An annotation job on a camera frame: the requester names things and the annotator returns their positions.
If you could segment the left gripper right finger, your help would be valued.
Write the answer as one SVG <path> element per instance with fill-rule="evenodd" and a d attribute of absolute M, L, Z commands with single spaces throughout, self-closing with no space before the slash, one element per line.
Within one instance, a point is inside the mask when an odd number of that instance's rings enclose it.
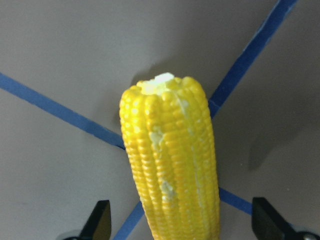
<path fill-rule="evenodd" d="M 258 240 L 297 239 L 297 232 L 264 197 L 252 199 L 251 228 Z"/>

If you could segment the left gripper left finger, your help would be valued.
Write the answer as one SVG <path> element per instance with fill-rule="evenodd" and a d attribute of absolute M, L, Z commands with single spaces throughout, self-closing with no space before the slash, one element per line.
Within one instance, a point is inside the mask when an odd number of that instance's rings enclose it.
<path fill-rule="evenodd" d="M 111 237 L 111 205 L 99 200 L 82 228 L 79 240 L 109 240 Z"/>

